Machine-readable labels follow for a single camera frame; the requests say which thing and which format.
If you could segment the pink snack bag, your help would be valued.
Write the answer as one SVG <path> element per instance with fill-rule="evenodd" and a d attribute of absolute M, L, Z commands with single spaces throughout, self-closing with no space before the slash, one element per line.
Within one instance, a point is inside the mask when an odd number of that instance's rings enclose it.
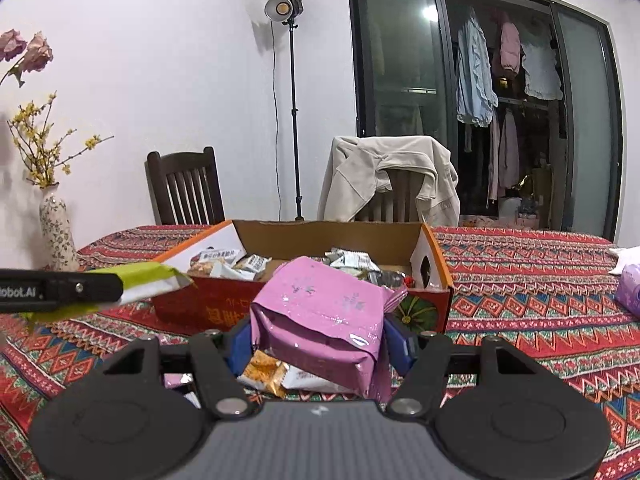
<path fill-rule="evenodd" d="M 386 403 L 392 380 L 384 316 L 407 294 L 298 257 L 281 264 L 250 304 L 252 347 Z"/>

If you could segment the green snack bag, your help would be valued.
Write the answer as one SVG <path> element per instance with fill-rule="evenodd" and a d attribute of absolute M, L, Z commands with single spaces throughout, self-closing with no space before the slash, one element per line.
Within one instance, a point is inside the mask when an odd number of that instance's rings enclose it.
<path fill-rule="evenodd" d="M 182 273 L 172 266 L 155 261 L 123 264 L 106 269 L 96 269 L 84 273 L 114 273 L 124 284 L 124 292 L 120 299 L 112 304 L 73 304 L 62 307 L 54 312 L 20 312 L 23 318 L 34 324 L 46 324 L 77 318 L 90 313 L 110 310 L 126 304 L 134 304 L 138 301 L 148 300 L 157 296 L 163 296 L 170 292 L 186 288 L 193 284 L 188 274 Z"/>

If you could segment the white pumpkin seed crisp packet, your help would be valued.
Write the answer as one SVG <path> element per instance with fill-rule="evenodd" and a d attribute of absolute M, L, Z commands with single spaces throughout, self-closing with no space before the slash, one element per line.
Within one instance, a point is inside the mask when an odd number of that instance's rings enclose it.
<path fill-rule="evenodd" d="M 244 249 L 206 248 L 191 258 L 186 274 L 198 278 L 257 281 L 267 270 L 270 258 L 247 255 Z"/>

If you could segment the yellow small snack packet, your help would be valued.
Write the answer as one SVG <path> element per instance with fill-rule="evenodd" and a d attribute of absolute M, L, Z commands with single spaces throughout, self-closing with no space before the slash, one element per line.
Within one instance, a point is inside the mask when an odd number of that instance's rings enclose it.
<path fill-rule="evenodd" d="M 245 387 L 285 398 L 283 381 L 287 372 L 288 363 L 257 350 L 236 380 Z"/>

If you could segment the orange cardboard snack box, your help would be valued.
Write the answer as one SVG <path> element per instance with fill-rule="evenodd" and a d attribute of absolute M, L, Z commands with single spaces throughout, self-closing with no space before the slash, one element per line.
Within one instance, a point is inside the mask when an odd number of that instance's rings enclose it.
<path fill-rule="evenodd" d="M 186 275 L 207 248 L 267 264 L 246 280 L 216 261 L 209 274 L 153 297 L 157 316 L 190 334 L 230 330 L 265 313 L 270 322 L 293 322 L 353 346 L 358 335 L 377 337 L 386 314 L 418 333 L 441 333 L 447 324 L 454 284 L 425 224 L 228 220 L 157 260 Z"/>

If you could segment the white silver packet in box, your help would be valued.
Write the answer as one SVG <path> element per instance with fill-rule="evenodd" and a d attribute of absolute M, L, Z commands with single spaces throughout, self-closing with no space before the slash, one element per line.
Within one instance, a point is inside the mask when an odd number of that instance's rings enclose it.
<path fill-rule="evenodd" d="M 378 271 L 380 268 L 367 252 L 356 252 L 343 248 L 332 247 L 324 254 L 329 266 L 334 269 L 357 269 L 361 271 Z"/>

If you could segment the patterned red tablecloth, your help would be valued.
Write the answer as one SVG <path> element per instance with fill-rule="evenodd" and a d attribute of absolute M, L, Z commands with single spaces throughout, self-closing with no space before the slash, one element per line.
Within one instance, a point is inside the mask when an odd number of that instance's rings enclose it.
<path fill-rule="evenodd" d="M 639 474 L 639 323 L 616 304 L 610 243 L 601 237 L 508 229 L 439 228 L 452 279 L 446 325 L 458 344 L 497 334 L 599 405 L 612 441 L 598 475 Z M 134 338 L 186 339 L 147 302 L 31 330 L 1 320 L 1 474 L 37 479 L 28 444 L 36 411 Z"/>

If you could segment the yellow flower branches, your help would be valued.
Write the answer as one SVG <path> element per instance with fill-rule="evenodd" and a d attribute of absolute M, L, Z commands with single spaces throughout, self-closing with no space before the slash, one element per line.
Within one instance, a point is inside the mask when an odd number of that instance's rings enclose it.
<path fill-rule="evenodd" d="M 70 163 L 74 159 L 113 139 L 113 136 L 93 134 L 84 141 L 81 148 L 64 154 L 64 143 L 70 140 L 77 129 L 70 128 L 57 138 L 52 134 L 54 122 L 51 113 L 57 97 L 52 92 L 42 104 L 29 101 L 20 105 L 17 112 L 6 121 L 13 145 L 25 169 L 24 179 L 40 190 L 58 185 L 58 172 L 68 176 L 72 172 Z"/>

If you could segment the chair with beige jacket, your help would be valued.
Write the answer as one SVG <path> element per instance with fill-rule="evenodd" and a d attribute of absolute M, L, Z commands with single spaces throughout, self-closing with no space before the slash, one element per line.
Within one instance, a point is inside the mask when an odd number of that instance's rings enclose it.
<path fill-rule="evenodd" d="M 423 176 L 407 170 L 388 170 L 390 190 L 376 191 L 355 221 L 409 223 L 420 222 L 416 198 L 422 188 Z"/>

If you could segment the purple tissue pack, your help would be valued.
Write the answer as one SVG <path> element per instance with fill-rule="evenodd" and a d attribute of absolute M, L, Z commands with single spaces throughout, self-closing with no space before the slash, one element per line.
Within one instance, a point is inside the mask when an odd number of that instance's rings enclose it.
<path fill-rule="evenodd" d="M 628 312 L 640 318 L 640 266 L 628 264 L 620 274 L 615 300 Z"/>

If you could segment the beige jacket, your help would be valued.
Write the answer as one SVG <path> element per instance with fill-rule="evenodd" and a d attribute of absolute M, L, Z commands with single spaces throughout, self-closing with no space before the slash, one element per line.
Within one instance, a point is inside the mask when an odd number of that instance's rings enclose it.
<path fill-rule="evenodd" d="M 459 177 L 450 151 L 431 136 L 337 136 L 333 139 L 318 205 L 318 218 L 349 222 L 378 192 L 393 189 L 390 174 L 419 177 L 414 206 L 430 226 L 456 226 Z"/>

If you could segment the pink artificial roses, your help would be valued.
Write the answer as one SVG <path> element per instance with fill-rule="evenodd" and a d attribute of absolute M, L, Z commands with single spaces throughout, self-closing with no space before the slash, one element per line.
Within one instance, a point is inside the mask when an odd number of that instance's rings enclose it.
<path fill-rule="evenodd" d="M 22 88 L 24 73 L 42 72 L 53 59 L 53 50 L 43 32 L 36 32 L 29 41 L 16 29 L 2 32 L 1 61 L 10 67 L 1 76 L 1 82 L 14 77 Z"/>

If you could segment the light blue hanging shirt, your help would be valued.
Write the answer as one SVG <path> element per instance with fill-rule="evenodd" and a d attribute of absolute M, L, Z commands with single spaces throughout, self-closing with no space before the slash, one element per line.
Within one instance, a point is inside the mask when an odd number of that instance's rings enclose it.
<path fill-rule="evenodd" d="M 466 10 L 458 31 L 457 120 L 462 124 L 487 128 L 494 118 L 498 98 L 492 88 L 486 38 L 472 6 Z"/>

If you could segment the white hanging top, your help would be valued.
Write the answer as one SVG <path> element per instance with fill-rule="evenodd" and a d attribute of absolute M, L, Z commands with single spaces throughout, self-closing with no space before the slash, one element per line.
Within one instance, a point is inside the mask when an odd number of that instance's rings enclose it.
<path fill-rule="evenodd" d="M 520 41 L 526 96 L 541 101 L 561 101 L 562 84 L 548 32 L 543 30 L 541 34 L 534 34 L 522 26 Z"/>

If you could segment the pink hanging garment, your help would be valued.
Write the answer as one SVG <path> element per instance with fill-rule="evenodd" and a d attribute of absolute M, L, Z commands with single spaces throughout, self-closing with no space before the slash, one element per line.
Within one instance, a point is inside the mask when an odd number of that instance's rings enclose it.
<path fill-rule="evenodd" d="M 521 68 L 521 41 L 518 28 L 510 21 L 498 27 L 498 39 L 492 59 L 492 69 L 498 77 L 515 78 Z"/>

